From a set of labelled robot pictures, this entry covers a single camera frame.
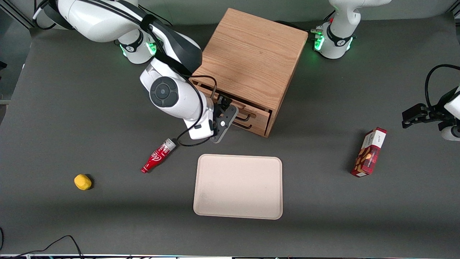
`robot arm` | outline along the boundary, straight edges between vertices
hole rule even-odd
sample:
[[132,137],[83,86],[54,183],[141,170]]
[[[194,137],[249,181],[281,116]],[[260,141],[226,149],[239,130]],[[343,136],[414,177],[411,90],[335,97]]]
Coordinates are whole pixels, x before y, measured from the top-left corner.
[[404,129],[419,123],[440,121],[438,124],[441,136],[446,140],[460,141],[460,87],[455,87],[441,97],[436,105],[431,105],[428,96],[428,82],[431,74],[440,67],[460,70],[460,66],[442,64],[435,66],[425,81],[425,98],[427,105],[419,103],[402,113]]
[[57,0],[57,9],[67,23],[92,41],[118,39],[133,63],[148,61],[153,55],[150,47],[155,45],[159,51],[140,76],[152,103],[183,119],[191,139],[212,137],[212,142],[220,142],[238,109],[225,98],[214,104],[187,80],[184,74],[191,75],[201,65],[196,42],[153,17],[141,29],[147,14],[137,7],[137,0]]
[[350,48],[353,40],[352,35],[361,21],[361,13],[358,8],[369,6],[382,6],[391,0],[329,0],[335,8],[335,17],[331,22],[317,26],[322,30],[315,45],[321,55],[328,59],[342,57]]

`red box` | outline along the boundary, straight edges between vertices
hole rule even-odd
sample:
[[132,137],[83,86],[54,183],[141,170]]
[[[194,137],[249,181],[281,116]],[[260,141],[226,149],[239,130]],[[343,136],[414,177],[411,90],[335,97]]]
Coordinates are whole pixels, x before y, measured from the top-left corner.
[[375,128],[366,134],[355,166],[351,171],[352,175],[363,177],[372,174],[375,163],[377,163],[377,158],[379,158],[380,149],[382,148],[385,136],[386,130],[382,128]]

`yellow sponge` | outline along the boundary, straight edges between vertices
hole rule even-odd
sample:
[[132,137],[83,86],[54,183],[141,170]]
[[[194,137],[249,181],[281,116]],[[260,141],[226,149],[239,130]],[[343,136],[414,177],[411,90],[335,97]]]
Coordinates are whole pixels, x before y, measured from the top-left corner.
[[78,189],[86,191],[91,188],[92,182],[91,179],[88,178],[86,175],[79,174],[75,177],[74,183]]

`gray tablecloth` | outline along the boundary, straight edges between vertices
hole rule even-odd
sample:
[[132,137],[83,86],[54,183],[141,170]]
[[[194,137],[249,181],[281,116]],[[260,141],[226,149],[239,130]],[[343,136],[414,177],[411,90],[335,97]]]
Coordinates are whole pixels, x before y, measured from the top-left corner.
[[[175,28],[204,47],[215,25]],[[424,102],[430,68],[460,64],[451,15],[364,21],[339,60],[309,41],[269,138],[232,127],[220,144],[178,148],[147,175],[149,154],[185,125],[151,104],[138,79],[146,65],[76,31],[33,34],[0,128],[2,253],[71,234],[83,253],[460,257],[460,145],[436,124],[401,128],[401,112]],[[459,80],[437,71],[433,102]],[[374,174],[356,178],[364,133],[377,126],[388,135]],[[204,153],[279,157],[281,219],[195,215]],[[94,189],[75,187],[81,173]],[[76,250],[62,241],[49,252]]]

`wooden drawer cabinet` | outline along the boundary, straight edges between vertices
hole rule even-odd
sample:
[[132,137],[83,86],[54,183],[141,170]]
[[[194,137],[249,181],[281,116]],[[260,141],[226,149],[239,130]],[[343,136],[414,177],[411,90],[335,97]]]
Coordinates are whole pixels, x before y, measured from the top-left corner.
[[[212,91],[209,89],[212,89],[212,87],[199,83],[195,80],[192,80],[192,82],[196,89],[203,92],[204,95],[208,97],[211,96]],[[220,92],[216,92],[214,94],[212,98],[214,102],[217,101],[219,93]],[[239,109],[239,113],[236,116],[233,125],[251,131],[257,135],[265,135],[265,130],[267,129],[268,120],[270,118],[270,114],[268,112],[246,105],[237,100],[233,100],[232,105],[238,107]]]
[[[229,8],[194,75],[213,76],[216,93],[232,98],[240,110],[234,125],[268,137],[307,37],[305,31]],[[212,79],[191,81],[211,94]]]

